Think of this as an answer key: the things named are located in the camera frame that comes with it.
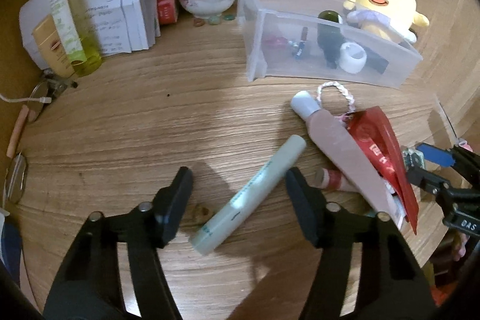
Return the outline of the white tape roll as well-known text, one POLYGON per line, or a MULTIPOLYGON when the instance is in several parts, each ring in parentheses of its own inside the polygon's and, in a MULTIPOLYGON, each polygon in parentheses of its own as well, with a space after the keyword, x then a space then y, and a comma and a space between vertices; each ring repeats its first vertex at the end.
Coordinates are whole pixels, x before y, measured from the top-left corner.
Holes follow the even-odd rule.
POLYGON ((355 42, 344 42, 339 49, 338 65, 349 74, 360 73, 366 65, 365 49, 355 42))

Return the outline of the yellow chick plush toy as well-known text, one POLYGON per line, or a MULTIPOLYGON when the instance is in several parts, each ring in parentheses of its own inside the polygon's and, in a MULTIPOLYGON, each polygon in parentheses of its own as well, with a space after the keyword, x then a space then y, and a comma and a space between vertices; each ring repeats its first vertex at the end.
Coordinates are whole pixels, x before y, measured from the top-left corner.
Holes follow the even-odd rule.
POLYGON ((411 27, 428 27, 429 19, 416 10, 416 0, 345 0, 347 21, 383 39, 416 42, 411 27))

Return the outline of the red small box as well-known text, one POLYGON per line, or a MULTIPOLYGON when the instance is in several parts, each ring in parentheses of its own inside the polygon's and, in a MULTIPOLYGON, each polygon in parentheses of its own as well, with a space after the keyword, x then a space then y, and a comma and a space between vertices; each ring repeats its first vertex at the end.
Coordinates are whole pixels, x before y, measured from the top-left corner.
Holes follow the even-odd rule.
POLYGON ((157 13, 160 25, 176 23, 178 19, 176 0, 157 0, 157 13))

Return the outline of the white folded paper boxes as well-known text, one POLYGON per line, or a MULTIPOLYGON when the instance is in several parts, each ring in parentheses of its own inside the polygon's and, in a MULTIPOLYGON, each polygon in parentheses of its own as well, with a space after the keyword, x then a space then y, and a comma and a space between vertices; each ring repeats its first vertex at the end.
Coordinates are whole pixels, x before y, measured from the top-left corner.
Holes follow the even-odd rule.
MULTIPOLYGON (((49 8, 48 0, 29 0, 19 11, 23 46, 40 69, 45 69, 47 62, 32 31, 50 15, 49 8)), ((73 0, 72 12, 80 31, 94 41, 101 57, 149 49, 160 34, 156 0, 73 0)))

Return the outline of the beige cream tube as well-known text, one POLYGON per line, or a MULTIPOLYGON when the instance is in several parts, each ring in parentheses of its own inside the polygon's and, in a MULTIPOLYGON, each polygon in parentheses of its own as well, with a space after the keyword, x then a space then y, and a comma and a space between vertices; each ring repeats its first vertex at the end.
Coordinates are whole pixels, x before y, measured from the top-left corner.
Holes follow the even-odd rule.
POLYGON ((75 71, 68 60, 51 15, 47 15, 38 23, 32 31, 32 36, 42 58, 57 76, 67 79, 74 75, 75 71))

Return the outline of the pink tube white cap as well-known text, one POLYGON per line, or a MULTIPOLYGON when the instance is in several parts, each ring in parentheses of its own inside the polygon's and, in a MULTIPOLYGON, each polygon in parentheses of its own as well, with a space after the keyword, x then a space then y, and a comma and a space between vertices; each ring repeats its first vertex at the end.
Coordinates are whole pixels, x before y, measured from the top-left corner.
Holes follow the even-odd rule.
POLYGON ((309 92, 300 91, 291 99, 293 111, 306 123, 307 134, 353 187, 377 212, 387 213, 396 227, 404 222, 393 196, 368 158, 343 125, 322 109, 309 92))

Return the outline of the dark green bottle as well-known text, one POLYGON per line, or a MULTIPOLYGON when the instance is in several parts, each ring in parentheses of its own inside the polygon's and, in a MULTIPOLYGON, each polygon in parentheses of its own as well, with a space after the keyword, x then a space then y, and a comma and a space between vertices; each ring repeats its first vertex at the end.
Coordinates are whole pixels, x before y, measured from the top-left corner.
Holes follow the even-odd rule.
MULTIPOLYGON (((318 19, 343 24, 343 17, 334 10, 324 10, 318 15, 318 19)), ((345 39, 340 28, 325 23, 318 24, 317 44, 323 51, 328 68, 336 69, 338 67, 339 49, 344 42, 345 39)))

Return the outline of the red gift bag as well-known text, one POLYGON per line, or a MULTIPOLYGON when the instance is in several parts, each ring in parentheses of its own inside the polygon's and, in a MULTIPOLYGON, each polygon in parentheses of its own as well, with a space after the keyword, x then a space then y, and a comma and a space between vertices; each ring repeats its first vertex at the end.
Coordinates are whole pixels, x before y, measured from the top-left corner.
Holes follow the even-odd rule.
POLYGON ((350 113, 347 130, 377 172, 394 188, 416 234, 419 207, 389 119, 379 106, 370 107, 350 113))

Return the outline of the white floral bowl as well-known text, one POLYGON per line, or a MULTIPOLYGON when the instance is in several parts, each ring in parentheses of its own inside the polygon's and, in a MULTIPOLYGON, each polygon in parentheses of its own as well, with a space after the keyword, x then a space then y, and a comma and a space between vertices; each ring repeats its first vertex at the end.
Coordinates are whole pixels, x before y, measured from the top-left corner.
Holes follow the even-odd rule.
POLYGON ((233 6, 236 0, 179 0, 181 6, 195 18, 208 19, 221 15, 233 6))

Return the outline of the pale green cosmetic tube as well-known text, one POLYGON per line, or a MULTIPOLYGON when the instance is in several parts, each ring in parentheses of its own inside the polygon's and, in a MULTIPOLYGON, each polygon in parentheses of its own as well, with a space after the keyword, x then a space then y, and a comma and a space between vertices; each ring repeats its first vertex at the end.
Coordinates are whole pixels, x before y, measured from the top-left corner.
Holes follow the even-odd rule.
POLYGON ((190 240, 201 255, 212 253, 255 211, 284 178, 306 148, 304 138, 292 135, 231 200, 190 240))

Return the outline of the clear plastic storage bin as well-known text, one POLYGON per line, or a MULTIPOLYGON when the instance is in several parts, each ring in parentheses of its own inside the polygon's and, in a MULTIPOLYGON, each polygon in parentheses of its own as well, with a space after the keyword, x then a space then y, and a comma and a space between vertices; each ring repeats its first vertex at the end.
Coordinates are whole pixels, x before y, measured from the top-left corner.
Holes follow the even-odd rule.
POLYGON ((344 0, 238 0, 247 79, 345 80, 399 88, 422 56, 402 37, 386 40, 349 19, 344 0))

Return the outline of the white green cosmetic tube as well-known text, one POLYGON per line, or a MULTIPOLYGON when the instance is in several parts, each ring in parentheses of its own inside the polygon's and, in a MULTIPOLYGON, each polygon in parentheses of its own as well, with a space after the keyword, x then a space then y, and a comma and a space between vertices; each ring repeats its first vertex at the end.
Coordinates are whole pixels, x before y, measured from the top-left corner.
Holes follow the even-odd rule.
POLYGON ((87 58, 75 26, 68 0, 48 0, 59 39, 73 67, 85 63, 87 58))

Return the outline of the round metal mirror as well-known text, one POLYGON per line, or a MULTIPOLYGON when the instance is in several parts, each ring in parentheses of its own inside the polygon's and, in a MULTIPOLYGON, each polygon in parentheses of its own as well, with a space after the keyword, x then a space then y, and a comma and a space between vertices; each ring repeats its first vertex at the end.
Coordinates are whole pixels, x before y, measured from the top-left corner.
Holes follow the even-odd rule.
POLYGON ((41 114, 45 105, 51 103, 52 99, 48 96, 49 85, 47 81, 41 81, 32 91, 30 98, 32 101, 29 101, 27 104, 28 107, 28 121, 30 123, 37 120, 38 116, 41 114))

